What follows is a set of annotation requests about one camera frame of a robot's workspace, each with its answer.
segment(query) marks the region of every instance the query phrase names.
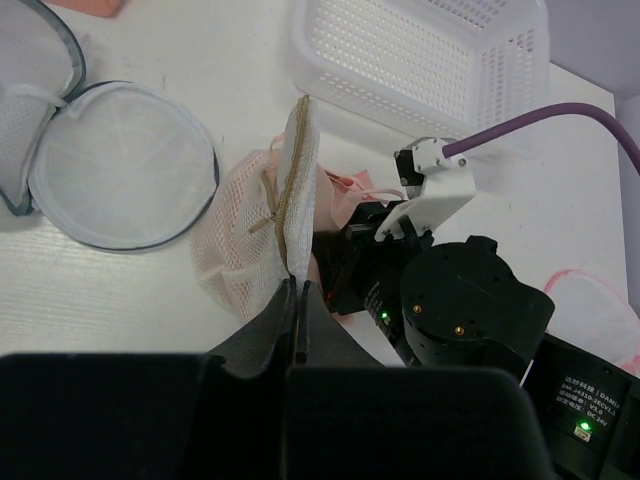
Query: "cable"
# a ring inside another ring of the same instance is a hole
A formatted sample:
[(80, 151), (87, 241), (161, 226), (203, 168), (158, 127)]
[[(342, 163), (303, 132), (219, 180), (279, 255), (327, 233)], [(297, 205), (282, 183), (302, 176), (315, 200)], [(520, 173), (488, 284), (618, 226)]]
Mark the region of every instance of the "cable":
[(532, 112), (525, 113), (519, 117), (507, 120), (495, 127), (491, 127), (483, 132), (477, 133), (463, 140), (446, 145), (442, 148), (445, 158), (459, 155), (472, 148), (484, 145), (487, 142), (502, 137), (508, 133), (519, 130), (523, 127), (532, 125), (551, 117), (559, 115), (584, 115), (600, 122), (611, 134), (620, 142), (624, 151), (629, 155), (631, 163), (640, 175), (640, 148), (633, 140), (629, 132), (625, 130), (622, 124), (607, 112), (594, 105), (587, 103), (558, 103), (548, 107), (542, 107)]

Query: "white bracket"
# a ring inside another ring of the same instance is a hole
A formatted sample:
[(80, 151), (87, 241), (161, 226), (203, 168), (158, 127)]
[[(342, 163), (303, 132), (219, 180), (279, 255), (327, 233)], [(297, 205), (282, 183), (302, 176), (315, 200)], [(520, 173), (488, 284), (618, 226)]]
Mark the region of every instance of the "white bracket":
[(376, 232), (376, 241), (381, 242), (388, 235), (396, 240), (403, 238), (398, 223), (403, 216), (409, 217), (418, 235), (427, 230), (433, 232), (476, 196), (469, 162), (462, 155), (445, 158), (445, 145), (447, 142), (440, 138), (425, 138), (407, 147), (413, 151), (414, 170), (425, 179), (418, 195), (409, 191), (409, 200), (389, 213)]

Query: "orange object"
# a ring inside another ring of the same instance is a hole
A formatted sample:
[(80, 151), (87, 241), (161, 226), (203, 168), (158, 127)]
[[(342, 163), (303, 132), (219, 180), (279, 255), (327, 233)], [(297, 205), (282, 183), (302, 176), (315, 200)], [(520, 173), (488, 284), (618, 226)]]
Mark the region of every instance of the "orange object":
[(53, 5), (71, 8), (97, 17), (111, 17), (120, 9), (123, 0), (45, 0)]

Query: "white table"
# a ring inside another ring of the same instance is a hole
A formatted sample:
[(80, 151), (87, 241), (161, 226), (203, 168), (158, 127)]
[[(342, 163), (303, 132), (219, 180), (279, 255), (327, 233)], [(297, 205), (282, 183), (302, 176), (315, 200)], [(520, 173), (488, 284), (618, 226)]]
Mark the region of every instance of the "white table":
[[(91, 35), (89, 81), (132, 80), (164, 90), (211, 132), (223, 174), (284, 128), (296, 93), (288, 73), (292, 0), (131, 0), (115, 19), (56, 8), (78, 37)], [(613, 96), (559, 68), (550, 102), (610, 112)], [(332, 134), (322, 108), (320, 162), (370, 170), (399, 187), (392, 152), (407, 138), (352, 116)], [(438, 241), (488, 235), (522, 281), (541, 288), (569, 267), (626, 296), (616, 143), (594, 122), (544, 126), (544, 155), (473, 165), (479, 195), (437, 232)], [(106, 254), (66, 238), (45, 218), (0, 214), (0, 354), (14, 351), (205, 351), (238, 327), (198, 287), (189, 239), (150, 253)], [(395, 352), (366, 316), (347, 326), (386, 363)]]

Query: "perforated basket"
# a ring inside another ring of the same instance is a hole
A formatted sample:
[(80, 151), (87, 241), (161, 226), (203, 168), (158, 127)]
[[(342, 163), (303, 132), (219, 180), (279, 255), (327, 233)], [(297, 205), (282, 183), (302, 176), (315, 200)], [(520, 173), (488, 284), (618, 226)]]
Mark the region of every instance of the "perforated basket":
[[(541, 106), (543, 0), (297, 0), (294, 81), (413, 137), (462, 138)], [(481, 154), (538, 154), (525, 129)]]

